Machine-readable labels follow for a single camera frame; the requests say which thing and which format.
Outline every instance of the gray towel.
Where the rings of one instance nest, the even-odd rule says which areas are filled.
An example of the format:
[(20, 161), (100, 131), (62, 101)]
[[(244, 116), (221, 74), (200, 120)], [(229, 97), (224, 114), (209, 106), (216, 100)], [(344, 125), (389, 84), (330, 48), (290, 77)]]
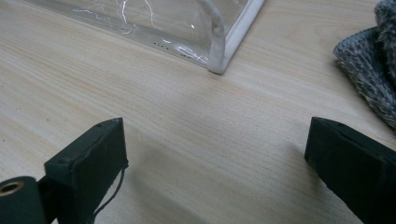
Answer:
[(375, 7), (377, 26), (341, 41), (333, 53), (374, 112), (396, 130), (396, 0)]

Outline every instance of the table surface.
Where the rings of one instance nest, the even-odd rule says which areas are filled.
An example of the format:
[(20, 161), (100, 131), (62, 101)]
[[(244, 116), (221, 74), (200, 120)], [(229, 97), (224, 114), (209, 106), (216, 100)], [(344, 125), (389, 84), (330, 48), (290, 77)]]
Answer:
[(335, 62), (374, 0), (267, 0), (222, 76), (0, 0), (0, 179), (124, 118), (130, 167), (96, 223), (361, 223), (304, 160), (313, 116), (396, 148)]

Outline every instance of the plastic bag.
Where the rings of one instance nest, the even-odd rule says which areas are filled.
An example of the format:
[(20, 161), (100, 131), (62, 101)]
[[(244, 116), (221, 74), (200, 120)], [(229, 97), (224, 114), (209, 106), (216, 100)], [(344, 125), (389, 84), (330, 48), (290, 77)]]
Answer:
[(26, 0), (222, 74), (264, 0)]

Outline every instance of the transparent plastic bag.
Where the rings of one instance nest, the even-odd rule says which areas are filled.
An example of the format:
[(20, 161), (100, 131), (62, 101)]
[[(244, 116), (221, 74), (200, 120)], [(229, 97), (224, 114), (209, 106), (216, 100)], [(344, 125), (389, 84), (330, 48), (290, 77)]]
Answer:
[(222, 74), (264, 0), (26, 0)]

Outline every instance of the wooden table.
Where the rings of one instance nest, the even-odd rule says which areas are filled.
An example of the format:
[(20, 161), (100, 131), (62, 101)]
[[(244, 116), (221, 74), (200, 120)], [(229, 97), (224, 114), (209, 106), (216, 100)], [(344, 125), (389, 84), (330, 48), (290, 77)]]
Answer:
[(130, 167), (97, 223), (361, 223), (304, 160), (311, 117), (396, 148), (333, 47), (375, 0), (267, 0), (223, 76), (21, 0), (0, 0), (0, 180), (124, 118)]

